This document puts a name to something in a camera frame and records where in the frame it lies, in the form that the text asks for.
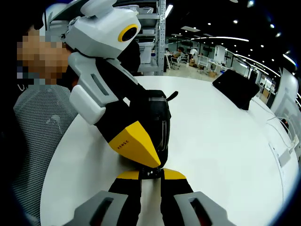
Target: person in background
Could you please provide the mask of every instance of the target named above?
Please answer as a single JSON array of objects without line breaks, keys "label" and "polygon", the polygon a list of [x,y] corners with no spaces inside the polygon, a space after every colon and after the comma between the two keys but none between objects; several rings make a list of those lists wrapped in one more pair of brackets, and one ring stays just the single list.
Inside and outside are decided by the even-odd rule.
[{"label": "person in background", "polygon": [[194,56],[196,56],[196,55],[198,54],[197,49],[196,49],[196,48],[191,49],[191,50],[190,50],[190,54],[191,54],[192,58],[193,58]]},{"label": "person in background", "polygon": [[180,47],[178,48],[178,52],[175,53],[175,54],[173,54],[172,57],[178,58],[183,52],[184,52],[184,48],[183,48],[182,46],[180,46]]}]

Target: yellow circular eye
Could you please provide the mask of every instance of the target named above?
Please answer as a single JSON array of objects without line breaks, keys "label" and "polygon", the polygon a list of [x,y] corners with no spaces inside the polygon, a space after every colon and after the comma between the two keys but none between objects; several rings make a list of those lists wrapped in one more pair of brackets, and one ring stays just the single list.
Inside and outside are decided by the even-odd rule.
[{"label": "yellow circular eye", "polygon": [[124,42],[130,40],[132,37],[135,36],[138,30],[138,25],[136,24],[131,24],[127,26],[125,29],[123,29],[122,32],[120,32],[118,36],[118,41]]}]

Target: white cable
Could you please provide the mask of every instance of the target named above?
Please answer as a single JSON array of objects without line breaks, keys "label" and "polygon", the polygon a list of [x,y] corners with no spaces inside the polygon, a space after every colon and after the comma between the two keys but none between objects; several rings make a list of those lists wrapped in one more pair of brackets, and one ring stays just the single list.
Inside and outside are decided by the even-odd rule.
[{"label": "white cable", "polygon": [[283,137],[281,136],[281,134],[279,133],[279,131],[276,129],[276,127],[273,126],[272,124],[269,124],[269,123],[267,123],[267,124],[270,125],[271,127],[273,127],[273,128],[277,131],[277,133],[280,135],[280,137],[281,137],[283,143],[286,145],[286,147],[289,148],[289,149],[291,149],[292,147],[289,147],[289,146],[285,143]]},{"label": "white cable", "polygon": [[[292,125],[292,128],[293,128],[293,132],[294,132],[294,134],[296,134],[295,133],[295,129],[294,129],[294,127],[293,127],[293,124],[292,124],[292,122],[290,121],[290,120],[288,120],[288,119],[286,119],[286,118],[284,118],[284,117],[278,117],[278,116],[275,116],[272,112],[270,112],[270,111],[268,111],[268,110],[266,110],[264,107],[262,107],[257,101],[255,101],[255,100],[253,100],[259,107],[261,107],[263,110],[265,110],[266,112],[268,112],[268,113],[270,113],[270,114],[272,114],[274,117],[273,118],[271,118],[271,119],[268,119],[267,121],[269,121],[269,120],[272,120],[272,119],[274,119],[274,118],[279,118],[279,119],[285,119],[285,120],[287,120],[287,121],[289,121],[290,122],[290,124]],[[278,132],[278,134],[280,135],[280,133],[279,133],[279,131],[273,126],[273,125],[271,125],[271,124],[269,124],[269,123],[267,123],[268,125],[270,125],[270,126],[272,126],[277,132]],[[292,141],[292,134],[291,134],[291,132],[290,132],[290,130],[287,128],[287,131],[290,133],[290,140],[291,140],[291,145],[292,145],[292,147],[289,147],[286,143],[285,143],[285,141],[284,141],[284,139],[283,139],[283,137],[281,136],[281,139],[282,139],[282,141],[283,141],[283,143],[286,145],[286,147],[288,147],[289,149],[292,149],[293,148],[293,146],[294,146],[294,143],[293,143],[293,141]]]},{"label": "white cable", "polygon": [[292,123],[292,121],[291,121],[290,119],[287,119],[286,117],[278,117],[278,118],[279,118],[279,119],[285,119],[285,120],[287,120],[287,121],[291,124],[291,126],[292,126],[292,128],[293,128],[293,133],[294,133],[294,135],[296,135],[295,128],[294,128],[293,123]]},{"label": "white cable", "polygon": [[[294,129],[293,124],[292,124],[292,122],[291,122],[290,120],[288,120],[288,119],[285,118],[285,117],[278,117],[278,116],[275,116],[275,117],[273,117],[273,118],[271,118],[271,119],[268,119],[267,121],[270,121],[270,120],[272,120],[272,119],[274,119],[274,118],[285,119],[285,120],[289,121],[290,124],[291,124],[291,126],[292,126],[292,128],[293,128],[293,132],[294,132],[294,134],[296,135],[295,129]],[[288,133],[289,133],[290,140],[291,140],[291,145],[292,145],[292,146],[291,146],[291,147],[288,147],[286,144],[285,144],[285,145],[286,145],[289,149],[292,149],[292,148],[295,146],[295,144],[294,144],[294,142],[293,142],[292,134],[291,134],[290,130],[288,129],[288,127],[287,127],[282,121],[280,121],[280,123],[282,123],[282,124],[285,126],[285,128],[287,128],[287,131],[288,131]]]},{"label": "white cable", "polygon": [[263,106],[261,106],[259,103],[257,103],[257,101],[255,101],[255,100],[253,100],[253,101],[254,101],[256,104],[258,104],[258,106],[261,107],[263,110],[265,110],[266,112],[268,112],[268,113],[274,115],[272,112],[268,111],[268,110],[265,109]]}]

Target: cardboard box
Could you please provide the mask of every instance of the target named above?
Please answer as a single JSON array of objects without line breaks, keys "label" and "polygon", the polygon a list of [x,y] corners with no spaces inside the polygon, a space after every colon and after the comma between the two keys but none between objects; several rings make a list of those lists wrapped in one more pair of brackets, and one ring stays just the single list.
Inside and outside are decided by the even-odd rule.
[{"label": "cardboard box", "polygon": [[193,67],[193,65],[194,65],[194,59],[191,59],[191,60],[189,61],[189,66]]},{"label": "cardboard box", "polygon": [[215,78],[216,77],[216,72],[209,72],[209,77]]}]

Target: metal shelf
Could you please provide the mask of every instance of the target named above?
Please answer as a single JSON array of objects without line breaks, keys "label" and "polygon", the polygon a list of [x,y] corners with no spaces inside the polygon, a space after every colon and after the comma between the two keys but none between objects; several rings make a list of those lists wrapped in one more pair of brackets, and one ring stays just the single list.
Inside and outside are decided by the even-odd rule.
[{"label": "metal shelf", "polygon": [[158,14],[139,14],[137,18],[142,27],[155,27],[157,21],[160,19],[160,15]]},{"label": "metal shelf", "polygon": [[159,67],[157,63],[152,64],[140,64],[138,72],[158,72]]},{"label": "metal shelf", "polygon": [[117,0],[113,5],[115,6],[124,6],[124,5],[146,5],[146,4],[156,4],[156,0]]},{"label": "metal shelf", "polygon": [[143,37],[143,38],[154,38],[156,35],[155,34],[137,34],[136,37]]},{"label": "metal shelf", "polygon": [[138,19],[143,19],[143,20],[159,20],[160,15],[155,14],[155,13],[150,13],[150,14],[138,14],[137,15]]}]

